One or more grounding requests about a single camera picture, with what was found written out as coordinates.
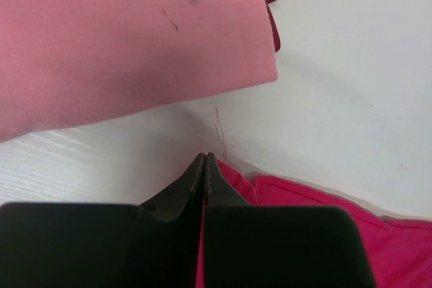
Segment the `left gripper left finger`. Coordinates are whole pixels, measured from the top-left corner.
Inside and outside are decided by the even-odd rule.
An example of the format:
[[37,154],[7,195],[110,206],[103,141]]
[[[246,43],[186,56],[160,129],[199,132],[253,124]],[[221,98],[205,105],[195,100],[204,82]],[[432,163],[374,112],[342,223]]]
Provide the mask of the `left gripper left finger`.
[[193,287],[205,156],[146,202],[1,207],[2,287]]

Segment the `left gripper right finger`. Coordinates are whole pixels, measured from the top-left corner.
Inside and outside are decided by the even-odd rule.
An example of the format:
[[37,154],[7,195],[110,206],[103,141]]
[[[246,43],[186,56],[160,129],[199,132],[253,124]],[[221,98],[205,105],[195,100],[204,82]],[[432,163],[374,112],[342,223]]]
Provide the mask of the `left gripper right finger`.
[[207,287],[374,287],[358,227],[334,206],[255,206],[205,167]]

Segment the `magenta t-shirt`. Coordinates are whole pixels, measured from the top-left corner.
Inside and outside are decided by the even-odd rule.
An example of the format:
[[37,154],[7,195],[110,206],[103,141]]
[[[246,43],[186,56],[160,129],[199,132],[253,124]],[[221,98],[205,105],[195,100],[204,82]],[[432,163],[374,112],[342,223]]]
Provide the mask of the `magenta t-shirt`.
[[431,286],[431,221],[378,216],[353,200],[297,180],[258,174],[251,180],[218,161],[229,184],[256,206],[338,206],[354,219],[378,287]]

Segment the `pink t-shirt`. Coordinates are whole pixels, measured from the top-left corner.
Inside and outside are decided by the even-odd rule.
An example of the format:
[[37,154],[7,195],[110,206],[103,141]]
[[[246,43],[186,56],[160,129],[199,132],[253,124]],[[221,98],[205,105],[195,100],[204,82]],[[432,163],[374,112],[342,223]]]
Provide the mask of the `pink t-shirt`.
[[1,0],[1,140],[277,79],[265,0]]

